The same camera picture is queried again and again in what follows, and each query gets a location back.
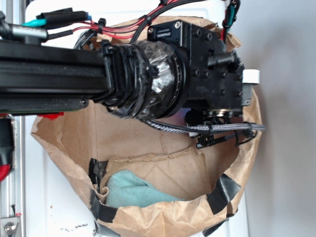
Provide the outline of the black gripper servo housing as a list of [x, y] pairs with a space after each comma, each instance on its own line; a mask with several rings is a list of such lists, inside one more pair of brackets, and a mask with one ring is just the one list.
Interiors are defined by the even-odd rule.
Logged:
[[159, 118], [180, 108], [197, 110], [202, 117], [241, 117], [243, 108], [251, 104], [258, 80], [243, 78], [241, 60], [214, 31], [177, 20], [151, 26], [147, 39], [173, 49], [173, 98]]

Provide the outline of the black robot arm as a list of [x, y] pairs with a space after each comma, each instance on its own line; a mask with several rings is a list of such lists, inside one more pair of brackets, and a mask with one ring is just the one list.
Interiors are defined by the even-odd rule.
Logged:
[[148, 28], [144, 40], [103, 40], [85, 51], [89, 31], [75, 49], [45, 47], [43, 29], [0, 22], [0, 111], [37, 115], [104, 105], [121, 118], [142, 121], [180, 108], [202, 117], [240, 116], [250, 105], [258, 70], [205, 27], [174, 20]]

